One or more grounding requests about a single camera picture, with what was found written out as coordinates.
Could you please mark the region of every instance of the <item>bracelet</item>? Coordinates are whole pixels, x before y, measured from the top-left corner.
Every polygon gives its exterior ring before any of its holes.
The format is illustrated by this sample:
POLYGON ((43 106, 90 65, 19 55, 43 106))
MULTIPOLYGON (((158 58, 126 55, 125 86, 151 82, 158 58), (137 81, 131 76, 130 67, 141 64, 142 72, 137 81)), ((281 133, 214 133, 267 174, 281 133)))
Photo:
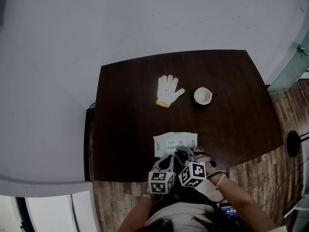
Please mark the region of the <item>bracelet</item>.
POLYGON ((225 177, 226 177, 225 174, 223 174, 223 175, 220 177, 220 179, 218 180, 218 182, 217 182, 217 184, 216 184, 216 190, 219 189, 219 186, 220 186, 221 182, 223 181, 223 179, 224 179, 225 177))
POLYGON ((149 197, 147 194, 144 194, 143 197, 150 198, 153 201, 152 197, 149 197))
POLYGON ((226 172, 224 172, 224 171, 221 171, 221 170, 212 172, 211 174, 209 174, 208 176, 206 176, 206 178, 208 179, 208 178, 214 177, 215 175, 220 174, 220 173, 225 174, 226 177, 228 178, 228 174, 227 174, 226 172))

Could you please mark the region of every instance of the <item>package of wet wipes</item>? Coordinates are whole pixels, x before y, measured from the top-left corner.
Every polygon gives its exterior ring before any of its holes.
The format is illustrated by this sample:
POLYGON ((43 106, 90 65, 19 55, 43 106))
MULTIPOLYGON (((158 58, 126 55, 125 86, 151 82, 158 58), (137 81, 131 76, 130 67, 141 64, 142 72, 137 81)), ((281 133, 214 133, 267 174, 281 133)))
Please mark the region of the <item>package of wet wipes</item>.
POLYGON ((154 137, 154 156, 173 154, 179 147, 197 147, 197 133, 168 132, 154 137))

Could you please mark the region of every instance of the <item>white wall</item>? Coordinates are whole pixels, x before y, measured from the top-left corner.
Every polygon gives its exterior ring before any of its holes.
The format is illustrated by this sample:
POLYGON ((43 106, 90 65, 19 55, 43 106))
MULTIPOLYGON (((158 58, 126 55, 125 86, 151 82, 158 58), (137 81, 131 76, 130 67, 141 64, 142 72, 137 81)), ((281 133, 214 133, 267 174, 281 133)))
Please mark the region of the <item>white wall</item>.
POLYGON ((33 184, 0 179, 0 194, 5 196, 41 198, 68 195, 82 191, 93 192, 92 182, 33 184))
POLYGON ((307 2, 7 0, 0 31, 1 178, 84 179, 84 112, 95 100, 101 65, 245 49, 269 84, 308 29, 307 2))

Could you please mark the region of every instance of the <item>black cable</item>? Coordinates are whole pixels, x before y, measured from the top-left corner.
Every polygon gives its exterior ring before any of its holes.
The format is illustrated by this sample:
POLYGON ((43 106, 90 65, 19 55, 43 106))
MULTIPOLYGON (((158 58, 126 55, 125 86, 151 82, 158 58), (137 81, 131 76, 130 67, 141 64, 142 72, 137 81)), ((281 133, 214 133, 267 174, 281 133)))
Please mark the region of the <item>black cable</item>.
POLYGON ((302 136, 305 136, 305 135, 307 135, 307 134, 309 134, 309 132, 307 132, 307 133, 305 133, 305 134, 302 134, 302 135, 299 136, 299 137, 301 138, 302 136))
POLYGON ((220 200, 220 201, 217 201, 217 202, 215 202, 215 201, 212 201, 212 202, 214 202, 214 203, 221 203, 221 202, 224 201, 224 200, 225 200, 225 198, 222 199, 222 200, 220 200))
POLYGON ((89 106, 89 108, 88 109, 90 109, 91 107, 92 107, 92 105, 94 105, 94 104, 96 104, 95 102, 94 103, 92 103, 90 106, 89 106))
POLYGON ((267 200, 267 202, 262 206, 262 208, 273 199, 273 197, 276 195, 276 193, 278 192, 278 190, 280 189, 280 187, 282 186, 282 184, 284 183, 284 181, 286 181, 292 174, 294 174, 296 171, 298 171, 305 163, 306 161, 309 160, 309 157, 293 172, 291 172, 284 180, 282 180, 282 182, 280 183, 279 187, 277 188, 277 190, 275 191, 275 193, 271 196, 271 198, 269 200, 267 200))

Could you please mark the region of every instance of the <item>black stand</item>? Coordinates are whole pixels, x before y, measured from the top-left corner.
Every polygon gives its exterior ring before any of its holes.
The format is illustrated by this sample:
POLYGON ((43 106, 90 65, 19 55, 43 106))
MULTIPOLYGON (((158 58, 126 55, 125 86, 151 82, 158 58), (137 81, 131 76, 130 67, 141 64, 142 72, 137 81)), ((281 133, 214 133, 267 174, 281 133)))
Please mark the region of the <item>black stand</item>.
POLYGON ((289 132, 288 137, 286 139, 286 146, 287 146, 288 153, 289 153, 290 157, 295 157, 295 156, 298 155, 301 142, 309 139, 309 136, 305 137, 303 139, 300 139, 300 138, 302 136, 307 135, 307 134, 309 134, 309 132, 299 136, 298 133, 294 130, 289 132))

